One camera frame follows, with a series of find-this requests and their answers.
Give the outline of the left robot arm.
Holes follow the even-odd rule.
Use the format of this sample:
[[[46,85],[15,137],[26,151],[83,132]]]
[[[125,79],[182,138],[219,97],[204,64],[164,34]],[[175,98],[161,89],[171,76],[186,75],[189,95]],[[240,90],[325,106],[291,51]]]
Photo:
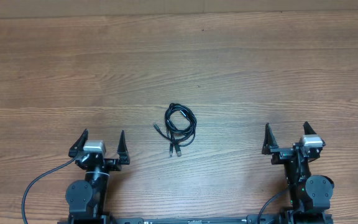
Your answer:
[[[72,182],[65,194],[69,205],[68,223],[116,223],[104,206],[110,173],[119,172],[123,165],[130,164],[125,132],[120,135],[118,158],[107,158],[104,141],[89,140],[88,134],[85,129],[68,153],[73,162],[85,171],[85,178]]]

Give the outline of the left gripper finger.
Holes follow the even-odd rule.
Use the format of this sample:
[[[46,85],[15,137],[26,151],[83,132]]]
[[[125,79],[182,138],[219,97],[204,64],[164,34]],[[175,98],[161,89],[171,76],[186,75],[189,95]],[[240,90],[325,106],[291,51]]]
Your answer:
[[[119,155],[119,161],[122,165],[129,165],[130,164],[130,156],[126,146],[126,138],[124,130],[121,131],[119,144],[117,147],[117,154]]]
[[[80,151],[83,151],[85,142],[88,140],[88,130],[85,129],[77,141],[72,145],[68,151],[69,157],[76,157]]]

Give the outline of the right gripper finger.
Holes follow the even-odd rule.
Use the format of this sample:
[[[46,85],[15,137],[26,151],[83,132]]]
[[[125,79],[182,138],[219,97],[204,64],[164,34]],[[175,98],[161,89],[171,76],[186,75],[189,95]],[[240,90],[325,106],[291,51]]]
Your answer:
[[[311,125],[309,124],[309,122],[305,121],[303,123],[303,129],[304,129],[304,134],[305,135],[312,135],[312,134],[316,134],[316,132],[314,131],[314,129],[311,127]]]
[[[269,155],[269,154],[275,154],[277,152],[278,152],[278,144],[275,140],[270,124],[267,123],[265,125],[265,137],[262,146],[262,154]]]

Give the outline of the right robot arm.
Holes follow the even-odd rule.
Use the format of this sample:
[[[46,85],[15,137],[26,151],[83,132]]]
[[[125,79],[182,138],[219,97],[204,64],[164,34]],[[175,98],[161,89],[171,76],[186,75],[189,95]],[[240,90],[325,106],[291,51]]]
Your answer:
[[[313,175],[309,163],[320,158],[325,141],[306,121],[304,135],[291,147],[280,147],[270,125],[265,125],[262,154],[271,155],[271,164],[282,164],[285,169],[287,188],[270,198],[257,215],[258,223],[332,223],[330,209],[334,182],[325,175]],[[263,215],[267,206],[277,198],[288,193],[289,207],[282,208],[276,215]]]

